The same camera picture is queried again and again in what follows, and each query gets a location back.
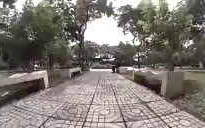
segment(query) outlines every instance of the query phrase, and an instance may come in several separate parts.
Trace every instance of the shrub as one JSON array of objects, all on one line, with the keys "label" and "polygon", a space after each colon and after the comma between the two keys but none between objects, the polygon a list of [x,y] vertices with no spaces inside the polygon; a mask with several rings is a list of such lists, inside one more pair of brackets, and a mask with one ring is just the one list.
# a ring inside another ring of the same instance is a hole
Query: shrub
[{"label": "shrub", "polygon": [[111,69],[112,65],[107,64],[107,65],[103,65],[103,64],[99,64],[99,63],[95,63],[91,66],[92,69]]}]

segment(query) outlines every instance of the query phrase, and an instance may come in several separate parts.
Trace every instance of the person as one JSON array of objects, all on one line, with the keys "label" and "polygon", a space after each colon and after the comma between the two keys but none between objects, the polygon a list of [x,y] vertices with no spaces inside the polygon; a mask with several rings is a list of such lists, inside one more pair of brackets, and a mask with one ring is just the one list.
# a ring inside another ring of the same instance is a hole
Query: person
[{"label": "person", "polygon": [[121,67],[121,59],[117,58],[115,61],[115,68],[116,68],[116,72],[119,73],[119,68]]},{"label": "person", "polygon": [[114,65],[112,66],[112,73],[115,73],[115,68],[116,68],[116,61],[117,59],[114,59]]},{"label": "person", "polygon": [[121,66],[121,60],[118,58],[114,59],[114,65],[112,66],[112,73],[119,73],[119,67]]}]

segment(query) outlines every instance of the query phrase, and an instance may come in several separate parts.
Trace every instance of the tiled pavement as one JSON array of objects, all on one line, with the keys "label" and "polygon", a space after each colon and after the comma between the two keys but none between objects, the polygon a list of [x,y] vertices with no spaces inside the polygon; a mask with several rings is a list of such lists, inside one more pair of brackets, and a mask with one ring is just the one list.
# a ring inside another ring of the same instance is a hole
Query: tiled pavement
[{"label": "tiled pavement", "polygon": [[0,128],[205,128],[120,75],[89,72],[0,108]]}]

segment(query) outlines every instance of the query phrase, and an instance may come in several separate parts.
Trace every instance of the concrete bench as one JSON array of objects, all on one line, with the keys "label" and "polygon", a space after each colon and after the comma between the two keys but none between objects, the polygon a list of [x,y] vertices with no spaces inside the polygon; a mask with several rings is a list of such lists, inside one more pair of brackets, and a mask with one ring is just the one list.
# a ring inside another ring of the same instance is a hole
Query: concrete bench
[{"label": "concrete bench", "polygon": [[119,73],[127,73],[128,67],[120,67],[119,68]]},{"label": "concrete bench", "polygon": [[72,78],[73,74],[76,74],[76,73],[79,73],[79,74],[82,73],[82,70],[80,67],[68,69],[69,78]]},{"label": "concrete bench", "polygon": [[48,88],[49,83],[47,71],[36,71],[20,75],[20,77],[14,75],[13,77],[0,79],[0,87],[35,81],[38,82],[40,88]]},{"label": "concrete bench", "polygon": [[70,68],[70,69],[54,69],[54,70],[48,70],[49,76],[56,76],[59,75],[62,78],[72,78],[74,73],[81,74],[81,68]]},{"label": "concrete bench", "polygon": [[160,94],[172,98],[183,92],[183,72],[133,71],[133,79],[146,80],[149,84],[160,85]]}]

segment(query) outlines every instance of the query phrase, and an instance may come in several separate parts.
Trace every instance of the concrete planter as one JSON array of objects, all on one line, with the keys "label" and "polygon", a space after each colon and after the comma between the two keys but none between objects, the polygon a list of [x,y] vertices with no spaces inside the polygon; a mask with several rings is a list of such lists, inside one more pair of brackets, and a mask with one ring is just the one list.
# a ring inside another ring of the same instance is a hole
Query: concrete planter
[{"label": "concrete planter", "polygon": [[184,72],[164,72],[161,95],[172,98],[183,93]]}]

